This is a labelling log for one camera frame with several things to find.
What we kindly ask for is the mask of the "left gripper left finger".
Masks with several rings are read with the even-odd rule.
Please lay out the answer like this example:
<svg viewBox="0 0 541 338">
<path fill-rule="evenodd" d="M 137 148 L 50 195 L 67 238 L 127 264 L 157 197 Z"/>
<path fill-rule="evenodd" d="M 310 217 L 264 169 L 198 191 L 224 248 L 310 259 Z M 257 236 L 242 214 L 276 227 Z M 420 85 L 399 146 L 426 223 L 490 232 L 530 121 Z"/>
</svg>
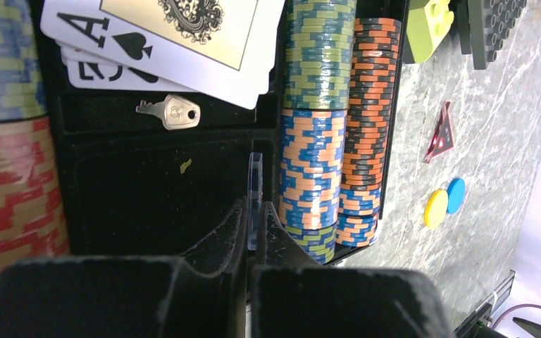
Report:
<svg viewBox="0 0 541 338">
<path fill-rule="evenodd" d="M 0 274 L 0 337 L 243 337 L 247 203 L 178 256 L 28 258 Z"/>
</svg>

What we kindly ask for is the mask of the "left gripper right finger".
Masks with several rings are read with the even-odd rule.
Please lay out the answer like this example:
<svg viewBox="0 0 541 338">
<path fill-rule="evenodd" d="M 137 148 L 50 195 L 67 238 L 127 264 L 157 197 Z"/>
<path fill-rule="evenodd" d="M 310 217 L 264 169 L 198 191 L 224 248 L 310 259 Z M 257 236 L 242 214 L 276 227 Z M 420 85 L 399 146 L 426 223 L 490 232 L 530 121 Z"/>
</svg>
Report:
<svg viewBox="0 0 541 338">
<path fill-rule="evenodd" d="M 251 271 L 253 337 L 453 337 L 423 273 L 321 265 L 261 205 Z"/>
</svg>

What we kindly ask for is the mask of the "clear round dealer button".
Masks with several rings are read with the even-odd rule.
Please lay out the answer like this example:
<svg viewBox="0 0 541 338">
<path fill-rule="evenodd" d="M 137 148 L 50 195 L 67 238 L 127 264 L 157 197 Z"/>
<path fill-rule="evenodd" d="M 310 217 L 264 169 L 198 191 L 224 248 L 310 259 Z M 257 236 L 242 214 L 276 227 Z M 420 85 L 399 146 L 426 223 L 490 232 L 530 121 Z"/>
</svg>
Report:
<svg viewBox="0 0 541 338">
<path fill-rule="evenodd" d="M 259 227 L 259 211 L 263 199 L 263 154 L 252 152 L 249 156 L 247 182 L 247 247 L 255 251 L 257 246 L 257 230 Z"/>
</svg>

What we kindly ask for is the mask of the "yellow round disc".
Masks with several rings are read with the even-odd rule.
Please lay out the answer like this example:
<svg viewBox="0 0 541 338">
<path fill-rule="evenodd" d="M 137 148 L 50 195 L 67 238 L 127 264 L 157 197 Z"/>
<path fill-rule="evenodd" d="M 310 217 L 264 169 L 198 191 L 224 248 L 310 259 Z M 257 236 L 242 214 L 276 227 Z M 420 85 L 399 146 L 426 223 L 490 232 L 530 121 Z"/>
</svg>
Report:
<svg viewBox="0 0 541 338">
<path fill-rule="evenodd" d="M 435 228 L 442 224 L 447 214 L 449 196 L 446 190 L 438 189 L 430 196 L 424 213 L 426 227 Z"/>
</svg>

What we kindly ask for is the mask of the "blue round disc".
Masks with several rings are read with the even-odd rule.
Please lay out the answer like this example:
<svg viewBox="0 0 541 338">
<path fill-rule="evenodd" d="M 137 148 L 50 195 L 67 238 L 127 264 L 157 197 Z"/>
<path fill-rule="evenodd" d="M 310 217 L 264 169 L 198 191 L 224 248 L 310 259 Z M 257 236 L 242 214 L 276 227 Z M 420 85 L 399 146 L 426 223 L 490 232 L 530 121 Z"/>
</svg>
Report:
<svg viewBox="0 0 541 338">
<path fill-rule="evenodd" d="M 460 177 L 454 178 L 447 188 L 447 195 L 447 213 L 455 214 L 461 208 L 461 205 L 464 202 L 466 195 L 465 180 Z"/>
</svg>

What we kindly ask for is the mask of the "red tan poker chip stack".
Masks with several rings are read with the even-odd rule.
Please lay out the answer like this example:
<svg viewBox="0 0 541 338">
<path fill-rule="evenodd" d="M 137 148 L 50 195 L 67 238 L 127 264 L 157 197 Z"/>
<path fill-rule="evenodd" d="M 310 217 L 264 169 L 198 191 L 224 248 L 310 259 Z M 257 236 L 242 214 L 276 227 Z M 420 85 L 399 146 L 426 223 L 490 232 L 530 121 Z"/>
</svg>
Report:
<svg viewBox="0 0 541 338">
<path fill-rule="evenodd" d="M 69 252 L 49 119 L 0 123 L 0 272 Z"/>
</svg>

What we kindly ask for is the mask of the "red triangular dealer token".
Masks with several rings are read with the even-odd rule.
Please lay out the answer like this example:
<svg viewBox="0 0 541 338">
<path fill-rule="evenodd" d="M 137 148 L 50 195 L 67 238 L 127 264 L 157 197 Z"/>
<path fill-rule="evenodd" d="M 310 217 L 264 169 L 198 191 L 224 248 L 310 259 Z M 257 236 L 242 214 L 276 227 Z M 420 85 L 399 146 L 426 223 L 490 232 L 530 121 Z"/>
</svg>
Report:
<svg viewBox="0 0 541 338">
<path fill-rule="evenodd" d="M 445 101 L 441 107 L 433 137 L 430 140 L 428 150 L 423 159 L 424 163 L 429 163 L 435 157 L 454 148 L 453 127 L 449 114 L 451 104 L 451 101 Z"/>
</svg>

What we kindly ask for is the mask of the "yellow blue poker chip stack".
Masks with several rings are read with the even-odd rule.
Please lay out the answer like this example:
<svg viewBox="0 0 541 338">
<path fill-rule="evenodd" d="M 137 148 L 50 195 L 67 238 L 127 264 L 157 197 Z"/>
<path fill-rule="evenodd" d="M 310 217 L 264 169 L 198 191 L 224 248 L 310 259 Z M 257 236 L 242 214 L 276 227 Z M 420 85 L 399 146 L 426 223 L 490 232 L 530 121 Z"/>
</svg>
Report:
<svg viewBox="0 0 541 338">
<path fill-rule="evenodd" d="M 35 31 L 26 1 L 0 1 L 0 122 L 45 115 Z"/>
</svg>

